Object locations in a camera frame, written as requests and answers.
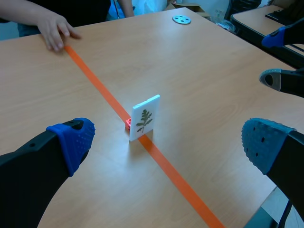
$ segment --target red block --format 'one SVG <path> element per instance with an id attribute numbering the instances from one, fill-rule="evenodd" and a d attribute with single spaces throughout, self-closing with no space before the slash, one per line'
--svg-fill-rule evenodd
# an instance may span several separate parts
<path id="1" fill-rule="evenodd" d="M 130 130 L 131 128 L 131 118 L 125 121 L 125 127 L 127 130 Z"/>

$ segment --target textured rubber grip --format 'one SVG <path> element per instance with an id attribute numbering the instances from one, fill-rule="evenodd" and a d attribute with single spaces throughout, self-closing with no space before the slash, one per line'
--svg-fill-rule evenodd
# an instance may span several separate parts
<path id="1" fill-rule="evenodd" d="M 244 151 L 264 175 L 271 169 L 291 131 L 295 129 L 260 118 L 252 118 L 245 122 L 242 130 Z"/>
<path id="2" fill-rule="evenodd" d="M 62 123 L 47 128 L 47 131 L 56 133 L 59 138 L 70 177 L 78 169 L 84 154 L 91 148 L 95 135 L 94 124 L 90 120 L 86 118 L 76 118 L 74 120 L 84 122 L 81 129 L 76 130 Z"/>
<path id="3" fill-rule="evenodd" d="M 285 27 L 281 27 L 277 31 L 264 37 L 264 39 L 262 40 L 262 45 L 267 48 L 282 47 L 284 46 L 284 36 Z"/>

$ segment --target orange tape line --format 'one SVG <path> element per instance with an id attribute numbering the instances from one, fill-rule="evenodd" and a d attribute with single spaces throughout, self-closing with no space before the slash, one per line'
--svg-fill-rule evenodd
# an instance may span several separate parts
<path id="1" fill-rule="evenodd" d="M 110 93 L 110 91 L 104 86 L 104 84 L 99 81 L 96 75 L 84 63 L 84 61 L 79 57 L 79 55 L 70 46 L 65 46 L 65 50 L 71 56 L 73 61 L 79 66 L 79 68 L 84 72 L 87 78 L 92 82 L 92 84 L 96 87 L 96 89 L 101 93 L 101 95 L 106 99 L 109 105 L 119 115 L 121 120 L 126 121 L 127 119 L 129 119 L 129 114 L 124 110 L 124 108 Z M 151 157 L 153 157 L 156 163 L 161 167 L 161 169 L 165 172 L 165 174 L 169 177 L 175 187 L 182 193 L 186 200 L 202 217 L 206 224 L 210 228 L 225 228 L 224 225 L 220 222 L 220 220 L 212 213 L 212 211 L 201 200 L 201 198 L 185 181 L 185 179 L 183 179 L 183 177 L 176 171 L 176 169 L 171 165 L 171 163 L 162 154 L 162 152 L 160 152 L 160 150 L 154 145 L 154 143 L 149 139 L 149 137 L 147 135 L 143 135 L 138 140 L 148 151 Z"/>

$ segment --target person's hand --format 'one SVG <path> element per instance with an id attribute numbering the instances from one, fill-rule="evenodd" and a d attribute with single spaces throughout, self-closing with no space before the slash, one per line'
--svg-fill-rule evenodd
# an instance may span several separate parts
<path id="1" fill-rule="evenodd" d="M 47 48 L 56 52 L 64 46 L 60 33 L 65 37 L 81 38 L 76 29 L 64 17 L 56 13 L 44 15 L 43 18 L 38 20 L 37 26 L 45 39 Z"/>

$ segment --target dark clothing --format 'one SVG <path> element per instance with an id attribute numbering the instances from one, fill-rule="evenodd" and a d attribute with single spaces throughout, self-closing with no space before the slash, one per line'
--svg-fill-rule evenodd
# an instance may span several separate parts
<path id="1" fill-rule="evenodd" d="M 66 18 L 73 27 L 104 22 L 111 0 L 29 0 Z M 36 26 L 18 24 L 20 37 L 39 34 Z"/>

